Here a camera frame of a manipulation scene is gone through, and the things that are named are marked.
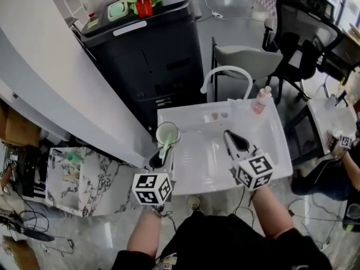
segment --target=forearm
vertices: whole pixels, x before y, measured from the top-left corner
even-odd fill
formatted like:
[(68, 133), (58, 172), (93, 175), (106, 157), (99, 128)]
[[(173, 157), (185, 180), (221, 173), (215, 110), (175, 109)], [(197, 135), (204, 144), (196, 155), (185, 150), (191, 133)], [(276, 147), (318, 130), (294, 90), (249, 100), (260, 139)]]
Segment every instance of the forearm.
[(343, 156), (343, 163), (352, 185), (360, 191), (360, 168), (351, 158), (349, 152)]
[(268, 186), (257, 190), (253, 196), (253, 204), (261, 228), (267, 237), (278, 238), (282, 233), (294, 228), (290, 214)]
[(161, 218), (153, 211), (144, 209), (130, 236), (127, 250), (139, 251), (155, 258), (160, 240)]
[(5, 186), (9, 183), (12, 175), (11, 167), (8, 167), (4, 173), (4, 176), (0, 180), (1, 189), (4, 191)]

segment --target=sink basin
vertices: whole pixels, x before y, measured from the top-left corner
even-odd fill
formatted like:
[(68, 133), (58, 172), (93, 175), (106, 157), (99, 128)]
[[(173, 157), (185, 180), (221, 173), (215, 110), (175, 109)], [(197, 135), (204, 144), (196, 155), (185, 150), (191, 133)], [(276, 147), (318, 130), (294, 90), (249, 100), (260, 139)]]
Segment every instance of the sink basin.
[(206, 103), (157, 112), (158, 124), (172, 122), (182, 133), (174, 145), (174, 195), (237, 187), (229, 171), (232, 166), (223, 140), (225, 130), (245, 137), (270, 154), (276, 166), (273, 179), (292, 174), (289, 150), (273, 100), (261, 115), (252, 112), (251, 101)]

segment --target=white cable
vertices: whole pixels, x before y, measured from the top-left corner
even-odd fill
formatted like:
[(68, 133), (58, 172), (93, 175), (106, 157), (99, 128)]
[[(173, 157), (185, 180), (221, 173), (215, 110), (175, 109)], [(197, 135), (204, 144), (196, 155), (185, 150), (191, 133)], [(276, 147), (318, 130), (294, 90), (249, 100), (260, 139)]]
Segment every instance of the white cable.
[(236, 18), (223, 18), (223, 15), (215, 12), (214, 10), (212, 10), (209, 5), (208, 2), (206, 0), (205, 1), (205, 5), (206, 7), (211, 11), (211, 14), (215, 17), (215, 19), (217, 20), (254, 20), (257, 22), (264, 22), (264, 20), (258, 20), (258, 19), (254, 19), (254, 18), (248, 18), (248, 17), (236, 17)]

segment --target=gray floor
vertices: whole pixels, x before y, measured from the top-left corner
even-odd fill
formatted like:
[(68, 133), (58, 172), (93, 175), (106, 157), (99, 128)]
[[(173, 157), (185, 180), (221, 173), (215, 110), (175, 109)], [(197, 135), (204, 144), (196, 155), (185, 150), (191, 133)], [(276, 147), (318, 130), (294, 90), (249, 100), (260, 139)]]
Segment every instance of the gray floor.
[[(203, 19), (211, 13), (206, 8), (204, 0), (198, 0), (203, 12)], [(208, 5), (224, 16), (224, 18), (246, 17), (258, 20), (264, 20), (267, 13), (264, 8), (254, 3), (253, 0), (207, 0)], [(264, 26), (262, 22), (254, 20), (228, 20), (219, 21), (215, 18), (209, 18), (198, 23), (198, 31), (201, 44), (202, 60), (204, 64), (204, 73), (210, 70), (211, 62), (211, 37), (215, 37), (219, 45), (246, 45), (252, 47), (261, 47), (264, 34)], [(325, 94), (320, 88), (325, 77), (321, 74), (308, 81), (305, 87), (311, 96), (323, 97)], [(254, 97), (260, 87), (264, 86), (265, 80), (256, 82), (251, 95)], [(328, 85), (330, 91), (336, 91), (338, 83), (329, 79)], [(231, 78), (221, 77), (219, 82), (219, 100), (226, 98), (241, 98), (243, 89), (246, 85), (239, 81), (233, 81)], [(274, 95), (277, 93), (277, 78), (274, 78), (271, 84)], [(282, 122), (285, 123), (291, 119), (304, 106), (304, 102), (294, 103), (297, 92), (285, 83), (283, 90), (283, 99), (278, 107)], [(288, 179), (275, 181), (271, 184), (273, 192), (279, 200), (288, 207), (295, 199), (300, 198), (294, 195), (289, 188)], [(233, 212), (239, 203), (242, 193), (241, 188), (211, 193), (204, 195), (205, 211), (211, 213), (223, 210), (227, 214)], [(302, 197), (292, 204), (291, 209), (299, 216), (311, 218), (334, 219), (334, 216), (327, 214), (325, 211), (313, 206), (313, 199), (317, 204), (327, 208), (328, 211), (343, 215), (345, 203), (332, 201), (323, 195), (314, 195)], [(247, 206), (249, 194), (245, 192), (242, 206)], [(176, 225), (190, 214), (187, 206), (187, 198), (180, 196), (174, 197), (171, 211)], [(45, 254), (42, 250), (43, 243), (31, 241), (31, 245), (38, 257), (42, 270), (45, 269), (110, 269), (115, 259), (117, 251), (125, 249), (127, 240), (134, 228), (141, 209), (137, 209), (130, 213), (120, 213), (108, 215), (104, 217), (94, 218), (78, 218), (65, 220), (51, 220), (50, 233), (58, 236), (71, 237), (75, 242), (75, 253), (66, 255), (62, 258), (56, 251)], [(239, 209), (237, 212), (242, 219), (251, 224), (251, 214), (246, 209)], [(324, 250), (324, 253), (330, 258), (334, 269), (349, 269), (352, 261), (357, 255), (360, 245), (360, 235), (343, 231), (341, 223), (323, 222), (312, 220), (309, 218), (294, 217), (296, 227), (305, 235), (309, 233), (316, 240), (316, 244), (321, 246), (327, 240), (330, 240), (330, 246)], [(162, 221), (161, 245), (159, 251), (167, 244), (174, 233), (172, 223), (169, 219)], [(262, 232), (260, 225), (256, 220), (254, 229)], [(59, 249), (69, 249), (65, 239), (57, 239), (55, 242), (46, 243), (47, 246), (55, 246)], [(241, 268), (241, 260), (239, 260), (239, 269)]]

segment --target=sneaker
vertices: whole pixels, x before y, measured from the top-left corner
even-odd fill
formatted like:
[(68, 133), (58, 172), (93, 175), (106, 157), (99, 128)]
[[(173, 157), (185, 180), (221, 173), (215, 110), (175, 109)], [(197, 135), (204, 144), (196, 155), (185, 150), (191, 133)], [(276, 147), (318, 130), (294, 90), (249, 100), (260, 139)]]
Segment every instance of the sneaker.
[(189, 207), (192, 211), (201, 211), (201, 201), (198, 196), (196, 195), (190, 196), (188, 202), (189, 202)]

